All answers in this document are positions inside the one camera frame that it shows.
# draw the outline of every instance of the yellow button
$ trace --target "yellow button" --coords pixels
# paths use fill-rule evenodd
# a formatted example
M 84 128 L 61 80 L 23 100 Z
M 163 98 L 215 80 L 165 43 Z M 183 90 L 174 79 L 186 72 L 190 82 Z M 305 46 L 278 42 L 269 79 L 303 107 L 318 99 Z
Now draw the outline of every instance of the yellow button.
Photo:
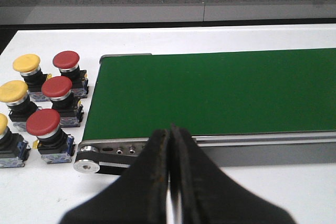
M 0 134 L 4 133 L 7 127 L 8 119 L 4 114 L 0 113 Z
M 22 99 L 28 90 L 24 81 L 9 81 L 0 87 L 0 102 L 16 102 Z
M 18 72 L 31 72 L 37 69 L 40 64 L 40 57 L 33 54 L 21 55 L 13 62 L 13 69 Z

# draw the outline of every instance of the green conveyor belt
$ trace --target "green conveyor belt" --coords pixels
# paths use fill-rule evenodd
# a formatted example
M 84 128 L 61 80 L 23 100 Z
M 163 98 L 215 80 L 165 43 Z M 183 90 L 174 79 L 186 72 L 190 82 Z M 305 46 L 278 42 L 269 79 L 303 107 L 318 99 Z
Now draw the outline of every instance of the green conveyor belt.
M 336 49 L 102 59 L 83 140 L 336 130 Z

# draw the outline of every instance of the white tabletop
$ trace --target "white tabletop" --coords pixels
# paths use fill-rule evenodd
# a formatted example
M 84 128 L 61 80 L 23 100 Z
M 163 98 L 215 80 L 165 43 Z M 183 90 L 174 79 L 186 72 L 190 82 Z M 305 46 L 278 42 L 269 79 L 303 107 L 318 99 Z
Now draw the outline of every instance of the white tabletop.
M 0 55 L 0 84 L 22 80 L 12 69 L 13 60 L 20 55 L 39 55 L 43 73 L 57 76 L 58 69 L 51 62 L 53 56 L 64 50 L 76 51 L 81 57 L 80 68 L 87 69 L 90 93 L 82 100 L 82 126 L 64 131 L 79 143 L 102 55 L 331 47 L 336 47 L 336 24 L 19 31 Z M 37 104 L 51 107 L 50 102 Z M 8 114 L 3 103 L 0 113 Z M 11 122 L 8 126 L 17 132 Z M 26 132 L 22 136 L 30 145 L 36 139 Z M 298 224 L 336 223 L 336 164 L 230 167 L 223 171 L 257 195 L 285 208 Z M 0 169 L 0 223 L 57 223 L 65 211 L 102 191 L 116 178 L 81 174 L 72 164 L 47 165 L 39 152 L 32 150 L 25 167 Z

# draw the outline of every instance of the screw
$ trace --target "screw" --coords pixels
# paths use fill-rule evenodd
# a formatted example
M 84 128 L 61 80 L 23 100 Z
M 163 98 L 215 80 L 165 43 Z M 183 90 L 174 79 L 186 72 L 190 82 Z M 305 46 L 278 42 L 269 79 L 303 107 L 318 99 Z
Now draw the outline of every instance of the screw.
M 122 148 L 117 149 L 117 154 L 122 154 L 122 152 L 123 152 Z
M 130 147 L 130 153 L 131 153 L 131 154 L 134 154 L 134 153 L 135 153 L 135 148 L 132 147 L 132 146 Z

